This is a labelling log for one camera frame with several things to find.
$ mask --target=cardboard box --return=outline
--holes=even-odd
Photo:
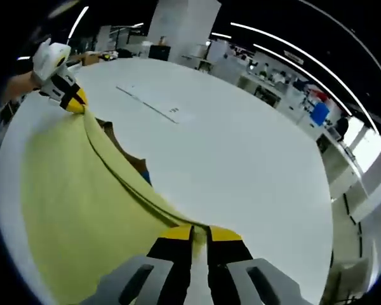
[[[84,57],[82,58],[83,65],[93,65],[98,62],[99,62],[98,54],[84,54]]]

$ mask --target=window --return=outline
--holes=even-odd
[[[380,153],[381,136],[377,135],[372,129],[367,130],[353,150],[353,155],[355,155],[357,163],[364,173],[372,166]]]
[[[359,119],[355,117],[351,117],[349,119],[349,129],[344,135],[344,143],[347,146],[350,146],[353,143],[354,139],[357,137],[358,133],[360,132],[363,126],[364,123]]]

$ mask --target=desk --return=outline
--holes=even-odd
[[[196,70],[200,70],[202,66],[205,66],[205,67],[208,68],[208,71],[210,72],[211,71],[211,67],[215,64],[214,62],[210,62],[207,59],[204,59],[204,58],[201,58],[201,57],[197,57],[197,56],[194,56],[194,55],[182,55],[182,57],[186,58],[187,60],[189,60],[189,59],[196,60],[197,61],[197,65],[195,67]]]
[[[331,197],[335,199],[341,197],[356,182],[362,185],[361,176],[363,173],[347,148],[336,141],[327,127],[315,124],[310,118],[309,113],[298,103],[299,99],[286,97],[278,103],[276,109],[290,119],[291,122],[297,124],[313,140],[318,140],[324,136],[327,142],[331,144],[322,154]]]
[[[319,303],[333,228],[328,182],[312,139],[249,93],[169,62],[119,59],[82,67],[77,78],[96,117],[113,122],[126,151],[147,159],[158,193],[191,219],[239,233],[252,256],[273,263],[304,298]],[[132,88],[150,104],[174,104],[192,119],[174,124],[116,86]],[[20,165],[31,135],[66,115],[30,94],[0,150],[0,228],[23,278],[48,304],[27,244]],[[191,280],[189,292],[195,290],[201,294]],[[207,299],[198,304],[211,304]]]
[[[271,84],[270,82],[268,81],[264,81],[262,79],[260,79],[258,76],[252,74],[252,73],[249,73],[249,72],[244,72],[242,73],[242,75],[240,76],[240,80],[239,80],[239,83],[240,81],[245,78],[245,79],[248,79],[249,81],[251,81],[252,83],[254,83],[255,85],[255,88],[257,86],[261,86],[262,88],[270,91],[272,94],[274,95],[277,95],[279,98],[283,98],[285,96],[285,92],[284,91],[281,91],[279,89],[277,89],[273,84]]]

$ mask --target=brown object on table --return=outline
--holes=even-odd
[[[80,61],[82,61],[85,56],[86,56],[85,53],[83,53],[83,54],[77,54],[77,55],[71,55],[68,58],[68,60],[80,60]]]
[[[136,157],[128,154],[121,148],[119,142],[117,141],[116,137],[114,136],[113,132],[113,123],[112,122],[106,122],[102,121],[101,119],[96,119],[97,123],[99,123],[100,127],[102,127],[103,131],[106,133],[106,135],[109,137],[109,139],[112,141],[114,146],[123,154],[123,156],[127,159],[128,162],[141,174],[144,172],[148,172],[147,165],[145,164],[145,159],[137,159]]]
[[[99,55],[98,54],[84,54],[84,57],[82,58],[82,64],[83,65],[93,65],[99,62]]]

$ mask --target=blue container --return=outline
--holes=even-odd
[[[326,106],[325,103],[319,102],[315,105],[311,113],[311,119],[318,126],[321,126],[323,122],[325,121],[326,117],[328,116],[328,114],[329,114],[328,106]]]

